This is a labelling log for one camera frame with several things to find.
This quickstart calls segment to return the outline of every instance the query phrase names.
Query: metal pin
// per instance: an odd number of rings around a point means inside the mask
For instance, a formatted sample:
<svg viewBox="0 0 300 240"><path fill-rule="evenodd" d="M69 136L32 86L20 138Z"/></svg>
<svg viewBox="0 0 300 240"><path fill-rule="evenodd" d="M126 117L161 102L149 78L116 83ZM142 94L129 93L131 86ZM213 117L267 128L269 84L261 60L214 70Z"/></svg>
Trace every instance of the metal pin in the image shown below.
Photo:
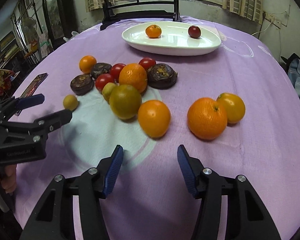
<svg viewBox="0 0 300 240"><path fill-rule="evenodd" d="M88 170L88 173L93 175L93 174L96 174L98 172L98 170L96 168L91 168Z"/></svg>
<svg viewBox="0 0 300 240"><path fill-rule="evenodd" d="M36 135L33 137L34 142L38 142L38 141L40 141L40 139L41 139L41 137L39 135Z"/></svg>
<svg viewBox="0 0 300 240"><path fill-rule="evenodd" d="M203 172L204 174L210 175L210 174L212 173L212 170L209 169L209 168L205 168L205 169L203 169L202 172Z"/></svg>
<svg viewBox="0 0 300 240"><path fill-rule="evenodd" d="M56 176L54 177L54 180L55 180L55 181L62 181L62 179L63 179L62 175L56 175Z"/></svg>
<svg viewBox="0 0 300 240"><path fill-rule="evenodd" d="M247 178L246 178L245 176L243 176L243 175L239 175L239 176L238 176L238 180L241 181L241 182L246 181L246 179L247 179Z"/></svg>

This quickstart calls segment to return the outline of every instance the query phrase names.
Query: purple tablecloth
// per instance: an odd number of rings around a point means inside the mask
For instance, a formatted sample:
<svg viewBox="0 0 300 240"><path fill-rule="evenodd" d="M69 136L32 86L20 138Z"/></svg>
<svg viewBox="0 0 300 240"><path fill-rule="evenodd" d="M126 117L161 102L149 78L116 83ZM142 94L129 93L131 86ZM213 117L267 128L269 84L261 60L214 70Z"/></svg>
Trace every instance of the purple tablecloth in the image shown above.
<svg viewBox="0 0 300 240"><path fill-rule="evenodd" d="M139 62L150 56L178 72L177 84L171 89L149 89L149 98L161 99L171 111L167 134L157 141L147 138L136 147L135 137L142 133L137 121L124 123L117 132L114 123L119 126L122 122L105 108L109 106L96 90L79 98L84 102L79 106L82 109L74 111L68 128L66 125L50 133L47 158L18 165L15 215L21 226L54 175L78 176L121 144L128 159L113 193L101 201L110 239L190 239L200 200L187 192L178 165L177 147L184 144L191 156L218 174L233 178L246 175L268 208L282 240L289 240L300 226L300 101L287 75L256 38L190 17L182 21L218 30L221 47L197 57L135 50L125 44L121 33L145 21L151 20L122 21L104 31L95 26L62 45L31 72L15 93L20 96L36 75L47 72L49 76L36 91L45 95L43 105L26 109L11 120L32 122L63 109L63 98L72 94L70 82L80 74L78 62L85 55L110 64ZM186 125L189 106L200 97L216 98L223 92L243 99L245 117L214 141L198 140ZM69 127L77 130L71 132ZM125 140L115 141L118 133ZM224 239L226 206L223 202L218 239ZM82 239L77 199L74 216L77 239Z"/></svg>

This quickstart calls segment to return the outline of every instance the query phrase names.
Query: wall socket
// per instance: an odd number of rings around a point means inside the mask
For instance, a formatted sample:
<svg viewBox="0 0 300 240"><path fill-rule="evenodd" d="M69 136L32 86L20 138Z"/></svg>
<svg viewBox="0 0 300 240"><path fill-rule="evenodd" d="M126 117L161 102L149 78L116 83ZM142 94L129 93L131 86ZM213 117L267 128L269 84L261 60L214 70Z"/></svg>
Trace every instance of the wall socket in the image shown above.
<svg viewBox="0 0 300 240"><path fill-rule="evenodd" d="M266 12L265 19L268 20L269 22L273 23L279 29L281 28L282 21L279 18L276 18L275 14L270 14L270 13Z"/></svg>

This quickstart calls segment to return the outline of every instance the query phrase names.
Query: white plate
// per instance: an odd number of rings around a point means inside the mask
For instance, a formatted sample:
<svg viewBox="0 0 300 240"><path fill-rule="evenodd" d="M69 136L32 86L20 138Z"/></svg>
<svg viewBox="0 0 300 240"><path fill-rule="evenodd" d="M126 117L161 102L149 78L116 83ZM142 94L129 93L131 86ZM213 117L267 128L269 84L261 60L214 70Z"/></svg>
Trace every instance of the white plate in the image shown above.
<svg viewBox="0 0 300 240"><path fill-rule="evenodd" d="M152 24L162 29L159 38L151 39L146 35L146 28ZM216 34L200 26L201 36L198 39L191 38L188 35L190 26L188 23L168 21L141 23L126 29L122 38L135 49L173 56L203 55L221 45L221 40Z"/></svg>

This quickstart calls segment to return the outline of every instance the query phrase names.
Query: white cable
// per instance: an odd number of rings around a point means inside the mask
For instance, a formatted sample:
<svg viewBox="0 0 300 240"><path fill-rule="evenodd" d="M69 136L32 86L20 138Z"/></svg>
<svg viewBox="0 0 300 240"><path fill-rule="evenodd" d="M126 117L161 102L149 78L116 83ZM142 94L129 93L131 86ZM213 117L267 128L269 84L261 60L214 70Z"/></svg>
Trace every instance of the white cable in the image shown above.
<svg viewBox="0 0 300 240"><path fill-rule="evenodd" d="M269 28L269 26L271 25L271 23L268 25L268 27L264 30L264 31L261 31L261 32L257 32L257 33L262 33L262 32L265 32L268 28Z"/></svg>

